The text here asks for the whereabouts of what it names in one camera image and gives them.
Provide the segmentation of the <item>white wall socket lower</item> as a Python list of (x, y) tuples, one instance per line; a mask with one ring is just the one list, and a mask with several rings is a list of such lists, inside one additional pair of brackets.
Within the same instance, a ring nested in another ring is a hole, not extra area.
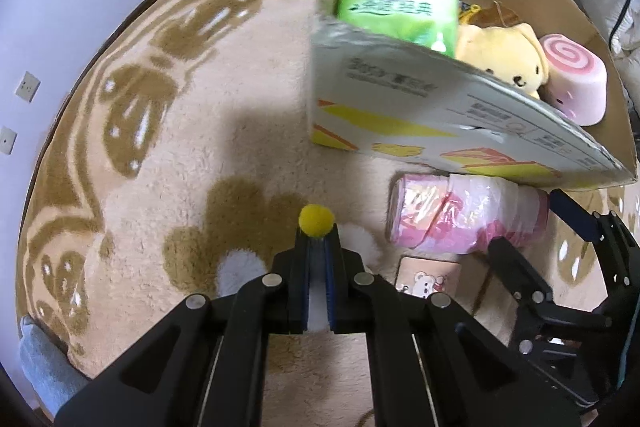
[(10, 128), (0, 128), (0, 153), (11, 155), (15, 144), (17, 133)]

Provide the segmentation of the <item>cardboard box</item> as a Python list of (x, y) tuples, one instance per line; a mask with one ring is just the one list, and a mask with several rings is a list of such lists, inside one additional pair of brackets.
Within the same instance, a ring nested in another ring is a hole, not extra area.
[[(573, 0), (498, 1), (537, 35), (560, 34), (608, 59)], [(599, 124), (580, 127), (543, 101), (447, 55), (448, 43), (401, 41), (342, 22), (317, 0), (307, 105), (314, 143), (452, 173), (538, 187), (602, 188), (637, 180), (623, 85), (609, 67)]]

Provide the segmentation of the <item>pink swirl roll squishy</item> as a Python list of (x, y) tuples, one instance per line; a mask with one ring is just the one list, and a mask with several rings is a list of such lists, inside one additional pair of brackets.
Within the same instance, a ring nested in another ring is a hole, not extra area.
[(540, 88), (540, 97), (578, 126), (599, 124), (608, 87), (603, 61), (561, 34), (545, 35), (540, 44), (549, 64), (549, 79)]

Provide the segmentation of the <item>paper tag with bear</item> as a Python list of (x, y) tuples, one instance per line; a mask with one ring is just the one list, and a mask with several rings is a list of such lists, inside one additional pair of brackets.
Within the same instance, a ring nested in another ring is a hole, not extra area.
[(395, 287), (401, 294), (423, 299), (434, 293), (453, 296), (460, 273), (457, 262), (405, 256), (399, 262)]

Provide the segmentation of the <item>beige floral rug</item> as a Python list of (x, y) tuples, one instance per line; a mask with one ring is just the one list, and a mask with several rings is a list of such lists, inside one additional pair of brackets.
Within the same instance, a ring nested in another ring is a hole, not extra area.
[[(21, 357), (53, 421), (192, 294), (218, 299), (235, 249), (270, 268), (294, 246), (300, 210), (328, 208), (370, 231), (371, 270), (395, 287), (402, 257), (461, 265), (454, 300), (509, 347), (518, 302), (488, 249), (412, 251), (386, 235), (406, 173), (464, 174), (314, 143), (307, 105), (317, 0), (158, 0), (85, 72), (40, 157), (18, 242)], [(636, 181), (598, 191), (639, 242)], [(515, 247), (551, 286), (555, 223)], [(558, 301), (639, 324), (639, 299)], [(270, 336), (257, 426), (378, 426), (367, 339), (330, 331)]]

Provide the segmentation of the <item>pink plastic-wrapped roll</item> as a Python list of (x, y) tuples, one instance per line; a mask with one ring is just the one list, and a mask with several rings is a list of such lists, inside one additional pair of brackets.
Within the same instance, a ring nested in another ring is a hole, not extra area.
[(390, 191), (390, 243), (421, 253), (487, 251), (504, 237), (515, 247), (538, 242), (548, 223), (549, 196), (502, 178), (406, 173)]

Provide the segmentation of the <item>white duvet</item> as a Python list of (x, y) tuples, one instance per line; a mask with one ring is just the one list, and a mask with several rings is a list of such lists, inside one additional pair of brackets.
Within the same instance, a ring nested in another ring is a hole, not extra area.
[(625, 0), (608, 36), (617, 72), (629, 98), (639, 105), (639, 0)]

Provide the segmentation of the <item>white wall socket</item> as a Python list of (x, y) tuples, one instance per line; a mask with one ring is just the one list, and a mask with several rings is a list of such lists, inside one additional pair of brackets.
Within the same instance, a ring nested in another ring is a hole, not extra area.
[(15, 88), (14, 94), (26, 103), (32, 103), (39, 87), (40, 80), (35, 75), (32, 75), (31, 72), (24, 72), (20, 83)]
[(0, 128), (0, 153), (11, 155), (15, 144), (17, 133), (10, 128)]

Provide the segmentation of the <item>white black fluffy plush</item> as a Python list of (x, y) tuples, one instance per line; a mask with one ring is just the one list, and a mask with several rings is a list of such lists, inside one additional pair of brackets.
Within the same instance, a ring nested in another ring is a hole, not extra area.
[(253, 251), (230, 251), (217, 269), (218, 297), (229, 300), (244, 287), (265, 291), (258, 309), (271, 334), (361, 333), (367, 312), (354, 277), (371, 272), (382, 256), (370, 231), (337, 223), (326, 207), (307, 205), (294, 246), (277, 254), (270, 268)]

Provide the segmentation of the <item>white wall socket upper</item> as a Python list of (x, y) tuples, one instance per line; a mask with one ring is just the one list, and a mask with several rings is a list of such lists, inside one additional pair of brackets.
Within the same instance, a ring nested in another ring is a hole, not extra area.
[(40, 80), (35, 75), (32, 75), (31, 72), (24, 72), (20, 83), (15, 88), (14, 94), (26, 103), (32, 103), (39, 87)]

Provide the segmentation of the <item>yellow dog plush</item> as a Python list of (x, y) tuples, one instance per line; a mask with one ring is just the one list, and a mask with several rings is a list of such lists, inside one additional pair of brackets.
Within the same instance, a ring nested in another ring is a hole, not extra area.
[(462, 8), (454, 57), (532, 98), (549, 79), (549, 62), (533, 27), (498, 1)]

